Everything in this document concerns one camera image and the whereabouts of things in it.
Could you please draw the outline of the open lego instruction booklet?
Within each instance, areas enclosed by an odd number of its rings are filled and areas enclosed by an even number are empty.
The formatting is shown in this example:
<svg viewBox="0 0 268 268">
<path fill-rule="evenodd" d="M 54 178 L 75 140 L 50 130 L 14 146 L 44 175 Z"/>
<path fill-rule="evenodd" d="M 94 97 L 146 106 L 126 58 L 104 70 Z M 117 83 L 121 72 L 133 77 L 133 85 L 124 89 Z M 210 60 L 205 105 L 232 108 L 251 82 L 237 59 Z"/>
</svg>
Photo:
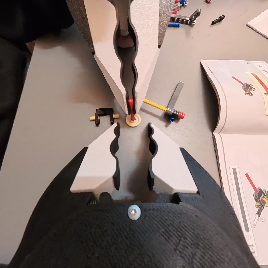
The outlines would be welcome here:
<svg viewBox="0 0 268 268">
<path fill-rule="evenodd" d="M 219 103 L 213 132 L 221 185 L 252 255 L 267 266 L 268 66 L 201 60 Z"/>
</svg>

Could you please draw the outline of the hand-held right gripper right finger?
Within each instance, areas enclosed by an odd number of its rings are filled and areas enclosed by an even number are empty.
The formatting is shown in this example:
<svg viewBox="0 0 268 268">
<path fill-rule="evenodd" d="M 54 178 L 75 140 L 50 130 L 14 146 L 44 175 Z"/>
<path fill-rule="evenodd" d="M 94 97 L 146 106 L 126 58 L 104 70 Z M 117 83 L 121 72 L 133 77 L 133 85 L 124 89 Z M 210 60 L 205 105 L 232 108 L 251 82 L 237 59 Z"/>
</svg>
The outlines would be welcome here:
<svg viewBox="0 0 268 268">
<path fill-rule="evenodd" d="M 179 145 L 153 123 L 148 123 L 149 168 L 147 184 L 157 194 L 197 193 L 198 188 Z"/>
</svg>

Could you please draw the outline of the small lego leaflet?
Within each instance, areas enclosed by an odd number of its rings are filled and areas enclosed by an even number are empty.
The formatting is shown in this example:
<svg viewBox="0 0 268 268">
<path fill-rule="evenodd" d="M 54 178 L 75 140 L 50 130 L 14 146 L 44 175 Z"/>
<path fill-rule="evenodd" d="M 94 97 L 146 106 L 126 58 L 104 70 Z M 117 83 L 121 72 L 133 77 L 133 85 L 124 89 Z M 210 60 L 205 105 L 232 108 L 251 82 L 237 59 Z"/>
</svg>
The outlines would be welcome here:
<svg viewBox="0 0 268 268">
<path fill-rule="evenodd" d="M 268 39 L 268 9 L 249 21 L 246 26 Z"/>
</svg>

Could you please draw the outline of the tan lego gear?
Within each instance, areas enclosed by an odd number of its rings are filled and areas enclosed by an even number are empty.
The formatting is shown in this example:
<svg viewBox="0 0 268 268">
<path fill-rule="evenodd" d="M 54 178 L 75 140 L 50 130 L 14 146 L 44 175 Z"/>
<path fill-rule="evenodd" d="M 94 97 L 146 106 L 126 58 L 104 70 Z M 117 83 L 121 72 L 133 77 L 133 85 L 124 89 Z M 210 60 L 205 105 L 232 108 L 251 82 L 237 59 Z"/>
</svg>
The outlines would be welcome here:
<svg viewBox="0 0 268 268">
<path fill-rule="evenodd" d="M 126 116 L 126 123 L 130 127 L 136 127 L 141 123 L 141 117 L 138 114 L 134 115 L 135 119 L 131 119 L 131 115 Z"/>
</svg>

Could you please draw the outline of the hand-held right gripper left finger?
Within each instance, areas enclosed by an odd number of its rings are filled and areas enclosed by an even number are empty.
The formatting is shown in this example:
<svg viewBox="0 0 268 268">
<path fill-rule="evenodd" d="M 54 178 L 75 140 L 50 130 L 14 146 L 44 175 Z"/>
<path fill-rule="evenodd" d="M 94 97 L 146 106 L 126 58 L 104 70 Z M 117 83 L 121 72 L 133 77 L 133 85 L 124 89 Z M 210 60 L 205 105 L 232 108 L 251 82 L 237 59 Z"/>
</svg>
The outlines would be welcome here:
<svg viewBox="0 0 268 268">
<path fill-rule="evenodd" d="M 91 192 L 100 195 L 119 190 L 120 170 L 116 157 L 119 136 L 120 125 L 114 123 L 89 144 L 70 188 L 72 193 Z"/>
</svg>

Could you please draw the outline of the black lego frame tan pins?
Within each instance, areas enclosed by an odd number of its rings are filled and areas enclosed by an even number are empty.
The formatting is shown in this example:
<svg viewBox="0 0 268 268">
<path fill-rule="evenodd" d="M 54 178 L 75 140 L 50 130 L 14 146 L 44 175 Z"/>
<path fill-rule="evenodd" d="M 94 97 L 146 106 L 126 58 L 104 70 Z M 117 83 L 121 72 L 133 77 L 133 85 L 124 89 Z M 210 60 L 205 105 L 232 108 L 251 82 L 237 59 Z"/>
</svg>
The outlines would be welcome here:
<svg viewBox="0 0 268 268">
<path fill-rule="evenodd" d="M 109 116 L 110 118 L 110 124 L 114 124 L 115 119 L 119 119 L 120 115 L 119 114 L 114 114 L 114 109 L 111 107 L 108 108 L 99 108 L 96 109 L 95 116 L 90 116 L 90 121 L 95 121 L 96 127 L 99 126 L 100 124 L 100 117 L 102 116 Z"/>
</svg>

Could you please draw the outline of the yellow axle lego assembly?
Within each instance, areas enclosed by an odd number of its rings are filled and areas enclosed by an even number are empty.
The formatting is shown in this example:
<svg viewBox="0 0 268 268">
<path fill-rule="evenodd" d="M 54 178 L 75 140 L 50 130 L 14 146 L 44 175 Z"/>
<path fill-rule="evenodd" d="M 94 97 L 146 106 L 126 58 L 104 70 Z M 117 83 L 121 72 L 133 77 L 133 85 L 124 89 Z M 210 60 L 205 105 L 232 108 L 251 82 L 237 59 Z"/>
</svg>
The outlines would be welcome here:
<svg viewBox="0 0 268 268">
<path fill-rule="evenodd" d="M 168 104 L 168 107 L 164 107 L 164 106 L 161 106 L 159 104 L 156 104 L 152 101 L 149 101 L 147 99 L 144 99 L 144 103 L 152 106 L 152 107 L 155 107 L 159 110 L 162 110 L 165 112 L 165 114 L 169 115 L 169 120 L 170 122 L 174 122 L 175 119 L 183 119 L 185 117 L 185 113 L 184 112 L 181 112 L 181 111 L 178 111 L 176 109 L 174 109 L 175 107 L 175 104 L 178 100 L 178 97 L 183 89 L 183 86 L 184 86 L 184 82 L 179 82 L 173 92 L 173 95 L 169 101 L 169 104 Z"/>
</svg>

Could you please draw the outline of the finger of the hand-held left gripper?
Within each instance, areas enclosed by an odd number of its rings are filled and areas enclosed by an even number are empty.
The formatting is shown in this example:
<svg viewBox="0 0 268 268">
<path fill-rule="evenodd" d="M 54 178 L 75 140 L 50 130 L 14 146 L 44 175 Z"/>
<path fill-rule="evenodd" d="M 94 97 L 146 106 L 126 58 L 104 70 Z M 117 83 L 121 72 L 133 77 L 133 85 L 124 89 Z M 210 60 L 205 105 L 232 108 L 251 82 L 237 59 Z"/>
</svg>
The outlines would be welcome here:
<svg viewBox="0 0 268 268">
<path fill-rule="evenodd" d="M 126 89 L 122 84 L 122 61 L 116 50 L 119 28 L 117 9 L 112 1 L 85 0 L 85 11 L 94 47 L 94 58 L 116 100 L 128 114 Z"/>
<path fill-rule="evenodd" d="M 158 48 L 159 0 L 135 0 L 130 4 L 130 22 L 137 37 L 135 100 L 139 112 L 149 87 Z"/>
</svg>

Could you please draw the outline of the red lego axle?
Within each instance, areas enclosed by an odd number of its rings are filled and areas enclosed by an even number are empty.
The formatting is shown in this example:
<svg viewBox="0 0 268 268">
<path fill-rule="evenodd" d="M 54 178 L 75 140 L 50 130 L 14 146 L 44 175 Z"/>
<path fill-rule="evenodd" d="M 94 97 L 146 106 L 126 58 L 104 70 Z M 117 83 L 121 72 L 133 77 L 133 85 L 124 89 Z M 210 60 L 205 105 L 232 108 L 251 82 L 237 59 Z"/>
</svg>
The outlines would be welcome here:
<svg viewBox="0 0 268 268">
<path fill-rule="evenodd" d="M 134 110 L 133 110 L 134 101 L 133 101 L 133 99 L 130 98 L 128 100 L 128 102 L 129 102 L 129 107 L 130 107 L 131 122 L 134 122 L 135 121 L 135 114 L 134 114 Z"/>
</svg>

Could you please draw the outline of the person's left forearm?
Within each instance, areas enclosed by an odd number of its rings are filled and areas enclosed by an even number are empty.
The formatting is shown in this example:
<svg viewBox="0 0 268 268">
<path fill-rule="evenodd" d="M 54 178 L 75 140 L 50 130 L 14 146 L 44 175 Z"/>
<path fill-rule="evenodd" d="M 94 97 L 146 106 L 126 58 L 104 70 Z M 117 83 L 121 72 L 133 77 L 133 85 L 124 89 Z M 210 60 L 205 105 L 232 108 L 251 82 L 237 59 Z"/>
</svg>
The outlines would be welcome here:
<svg viewBox="0 0 268 268">
<path fill-rule="evenodd" d="M 0 36 L 28 43 L 72 26 L 65 0 L 1 0 Z"/>
</svg>

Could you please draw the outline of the pile of loose lego pieces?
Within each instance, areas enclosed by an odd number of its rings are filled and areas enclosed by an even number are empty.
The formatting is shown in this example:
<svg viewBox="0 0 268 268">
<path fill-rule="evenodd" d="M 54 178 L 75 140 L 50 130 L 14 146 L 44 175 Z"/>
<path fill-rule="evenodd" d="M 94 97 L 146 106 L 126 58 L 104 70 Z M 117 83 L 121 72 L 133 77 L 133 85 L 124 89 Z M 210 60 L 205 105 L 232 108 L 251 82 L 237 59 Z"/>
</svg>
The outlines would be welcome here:
<svg viewBox="0 0 268 268">
<path fill-rule="evenodd" d="M 188 1 L 175 0 L 173 4 L 172 13 L 168 23 L 169 28 L 179 28 L 181 25 L 195 26 L 197 18 L 201 15 L 201 8 L 198 8 L 190 16 L 180 15 L 179 11 L 186 8 Z"/>
</svg>

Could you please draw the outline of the person's black clothing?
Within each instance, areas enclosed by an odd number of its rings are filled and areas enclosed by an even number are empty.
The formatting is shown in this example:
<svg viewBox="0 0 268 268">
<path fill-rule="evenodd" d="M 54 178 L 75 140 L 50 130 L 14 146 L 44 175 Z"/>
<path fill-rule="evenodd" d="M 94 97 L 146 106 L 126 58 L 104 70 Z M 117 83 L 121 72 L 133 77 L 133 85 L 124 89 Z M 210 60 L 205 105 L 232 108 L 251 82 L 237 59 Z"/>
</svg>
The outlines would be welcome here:
<svg viewBox="0 0 268 268">
<path fill-rule="evenodd" d="M 21 98 L 28 63 L 26 44 L 0 38 L 0 167 Z"/>
</svg>

